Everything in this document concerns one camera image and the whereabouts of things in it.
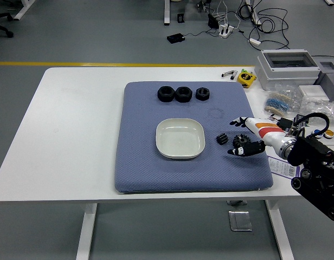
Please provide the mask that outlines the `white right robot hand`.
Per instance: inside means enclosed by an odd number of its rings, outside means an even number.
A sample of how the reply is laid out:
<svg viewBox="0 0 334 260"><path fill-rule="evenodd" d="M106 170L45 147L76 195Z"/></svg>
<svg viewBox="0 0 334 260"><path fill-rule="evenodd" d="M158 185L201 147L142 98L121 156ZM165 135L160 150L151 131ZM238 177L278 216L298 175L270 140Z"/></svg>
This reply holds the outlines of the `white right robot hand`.
<svg viewBox="0 0 334 260"><path fill-rule="evenodd" d="M228 150L227 153L231 155L248 157L262 153L266 146L270 146L280 158L286 160L296 142L294 137L288 137L277 124L268 119L239 117L230 124L236 127L246 127L261 138L260 141L249 142L239 148Z"/></svg>

